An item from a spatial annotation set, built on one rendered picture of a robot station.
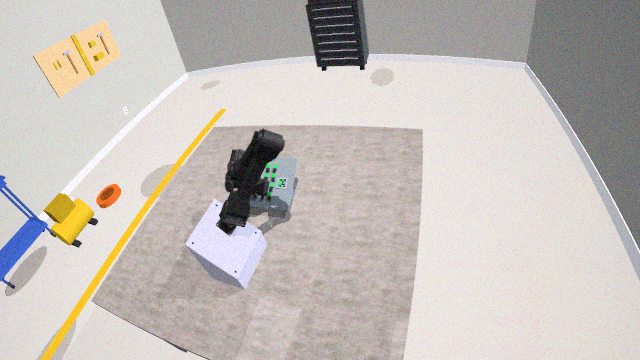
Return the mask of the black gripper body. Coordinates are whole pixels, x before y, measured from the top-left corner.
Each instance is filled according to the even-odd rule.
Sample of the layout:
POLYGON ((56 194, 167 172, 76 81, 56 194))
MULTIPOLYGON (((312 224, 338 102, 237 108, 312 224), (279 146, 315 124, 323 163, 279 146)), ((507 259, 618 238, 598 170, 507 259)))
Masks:
MULTIPOLYGON (((270 182, 267 179, 259 179, 255 186, 255 193, 258 196, 266 196, 268 193, 270 182)), ((234 189, 238 189, 239 187, 234 188, 226 188, 226 191, 232 192, 234 189)))

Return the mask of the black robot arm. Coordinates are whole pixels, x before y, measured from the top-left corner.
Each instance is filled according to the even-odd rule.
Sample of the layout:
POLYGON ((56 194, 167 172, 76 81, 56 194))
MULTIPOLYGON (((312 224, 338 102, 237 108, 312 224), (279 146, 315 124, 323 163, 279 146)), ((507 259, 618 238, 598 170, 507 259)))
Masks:
POLYGON ((245 227, 250 212, 249 198, 267 163, 278 157, 284 144, 282 135, 263 129, 254 131, 246 151, 232 150, 227 164, 225 188, 239 188, 230 192, 216 223, 228 236, 237 226, 245 227))

